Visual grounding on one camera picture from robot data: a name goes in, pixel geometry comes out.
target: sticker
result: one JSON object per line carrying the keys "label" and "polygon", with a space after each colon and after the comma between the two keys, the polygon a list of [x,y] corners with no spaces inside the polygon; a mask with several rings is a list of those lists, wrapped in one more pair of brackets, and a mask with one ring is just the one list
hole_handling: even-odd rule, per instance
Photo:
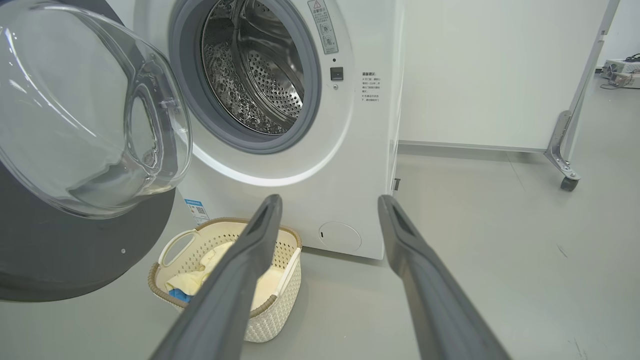
{"label": "sticker", "polygon": [[338,43],[335,41],[335,33],[333,32],[333,25],[331,24],[331,18],[329,17],[329,11],[326,9],[324,0],[311,0],[307,1],[311,14],[314,16],[314,21],[322,40],[322,48],[325,54],[333,54],[338,52]]}
{"label": "sticker", "polygon": [[189,206],[189,210],[191,210],[191,216],[193,217],[193,220],[196,220],[196,224],[198,224],[198,226],[209,221],[209,216],[207,215],[207,212],[200,201],[184,199],[184,202],[186,202],[187,206]]}
{"label": "sticker", "polygon": [[375,72],[362,73],[361,99],[364,102],[380,102],[380,78]]}

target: washing machine door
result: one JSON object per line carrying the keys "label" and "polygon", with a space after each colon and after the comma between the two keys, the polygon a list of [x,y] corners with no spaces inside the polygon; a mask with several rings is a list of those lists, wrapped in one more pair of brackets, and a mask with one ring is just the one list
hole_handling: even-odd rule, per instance
{"label": "washing machine door", "polygon": [[0,299],[79,296],[137,263],[190,129],[166,58],[104,0],[0,0]]}

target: white washing machine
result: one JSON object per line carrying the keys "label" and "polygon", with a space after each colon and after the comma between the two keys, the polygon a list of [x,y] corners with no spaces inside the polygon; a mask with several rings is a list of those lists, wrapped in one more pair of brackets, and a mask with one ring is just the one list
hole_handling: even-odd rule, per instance
{"label": "white washing machine", "polygon": [[278,193],[305,246],[383,257],[376,201],[396,165],[402,1],[109,2],[167,55],[191,110],[179,190],[196,222],[250,217]]}

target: blue cloth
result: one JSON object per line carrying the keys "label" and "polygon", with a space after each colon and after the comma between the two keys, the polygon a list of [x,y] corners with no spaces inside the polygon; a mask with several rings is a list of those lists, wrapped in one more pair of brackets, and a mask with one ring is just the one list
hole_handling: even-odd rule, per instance
{"label": "blue cloth", "polygon": [[175,297],[178,300],[182,300],[184,302],[189,302],[191,301],[191,298],[192,298],[191,295],[187,295],[183,293],[182,290],[180,289],[169,290],[169,295]]}

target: laundry basket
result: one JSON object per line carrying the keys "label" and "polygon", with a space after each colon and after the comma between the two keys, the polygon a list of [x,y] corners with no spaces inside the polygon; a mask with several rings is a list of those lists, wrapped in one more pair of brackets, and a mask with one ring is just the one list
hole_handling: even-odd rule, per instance
{"label": "laundry basket", "polygon": [[[236,241],[247,222],[247,219],[218,218],[176,235],[164,247],[158,262],[151,267],[148,277],[151,291],[182,311],[188,303],[169,295],[165,282],[177,274],[199,270],[202,257],[218,245]],[[170,249],[186,236],[191,237],[189,243],[173,259],[167,259]],[[284,272],[273,294],[262,305],[251,309],[244,334],[246,341],[263,343],[273,339],[282,330],[300,289],[301,250],[302,242],[298,234],[287,227],[280,227],[271,268]]]}

